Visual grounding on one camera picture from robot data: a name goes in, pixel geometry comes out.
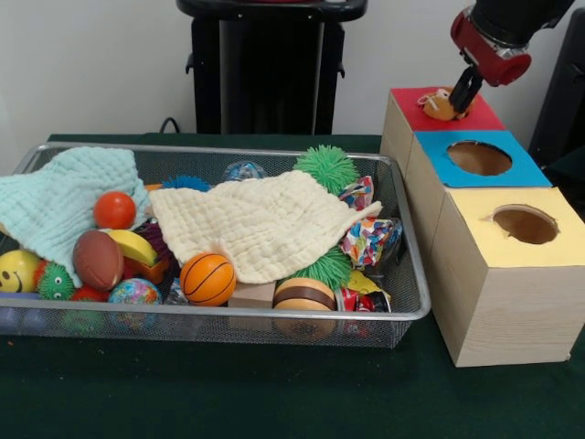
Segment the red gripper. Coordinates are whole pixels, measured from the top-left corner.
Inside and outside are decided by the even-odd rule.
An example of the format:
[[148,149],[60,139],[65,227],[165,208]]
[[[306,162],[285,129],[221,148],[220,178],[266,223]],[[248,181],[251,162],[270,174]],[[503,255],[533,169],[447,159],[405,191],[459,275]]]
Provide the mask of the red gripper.
[[527,46],[508,48],[482,34],[472,21],[473,6],[466,7],[453,21],[451,37],[469,66],[453,87],[449,102],[467,112],[484,80],[493,87],[508,85],[526,73],[531,65]]

